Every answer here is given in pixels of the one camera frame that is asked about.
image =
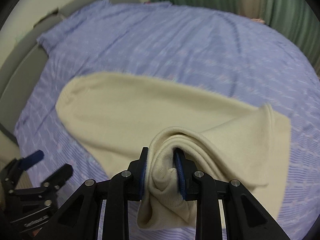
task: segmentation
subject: gray headboard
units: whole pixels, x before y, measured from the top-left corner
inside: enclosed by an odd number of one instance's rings
[[[43,18],[13,49],[0,68],[0,130],[17,143],[15,124],[34,86],[38,82],[48,56],[36,38],[65,17],[96,0],[74,0]],[[110,0],[111,3],[139,3],[140,0]]]

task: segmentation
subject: cream sweater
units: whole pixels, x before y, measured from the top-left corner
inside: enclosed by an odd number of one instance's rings
[[[196,204],[178,190],[172,149],[215,179],[239,179],[276,219],[288,171],[290,121],[197,88],[142,76],[95,73],[71,80],[56,105],[68,132],[109,177],[149,145],[138,225],[194,226]]]

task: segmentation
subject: blue gripper pad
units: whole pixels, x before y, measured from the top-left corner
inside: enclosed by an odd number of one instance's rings
[[[177,174],[178,174],[178,183],[179,183],[179,189],[180,194],[183,199],[186,199],[186,180],[184,178],[183,170],[182,170],[182,164],[179,158],[179,155],[177,152],[174,153],[174,165],[176,166]]]
[[[145,176],[146,176],[146,168],[147,168],[147,162],[143,165],[143,171],[140,177],[140,188],[139,188],[139,195],[140,199],[142,199],[143,192],[144,192],[144,182],[145,182]]]
[[[33,165],[37,164],[39,161],[43,160],[44,158],[44,153],[41,150],[37,150],[33,154],[29,155],[26,158],[21,159],[19,168],[21,170],[28,170],[31,168]]]

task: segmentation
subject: purple patterned sheet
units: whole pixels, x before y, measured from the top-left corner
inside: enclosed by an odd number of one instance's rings
[[[254,106],[270,102],[292,122],[290,166],[277,221],[292,240],[301,240],[320,214],[320,83],[303,53],[277,31],[205,8],[101,0],[43,33],[38,42],[49,60],[15,135],[23,156],[37,149],[45,153],[28,172],[34,186],[64,163],[73,166],[60,203],[86,179],[107,176],[60,123],[59,93],[75,76],[114,71],[172,80]],[[129,207],[130,239],[194,239],[192,228],[140,230],[138,203]]]

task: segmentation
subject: folded cloth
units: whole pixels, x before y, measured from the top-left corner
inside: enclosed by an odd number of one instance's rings
[[[215,179],[239,179],[276,219],[288,171],[290,121],[266,104],[155,78],[95,73],[71,80],[56,104],[69,133],[108,176],[149,145],[140,228],[194,226],[196,205],[178,189],[173,149]]]

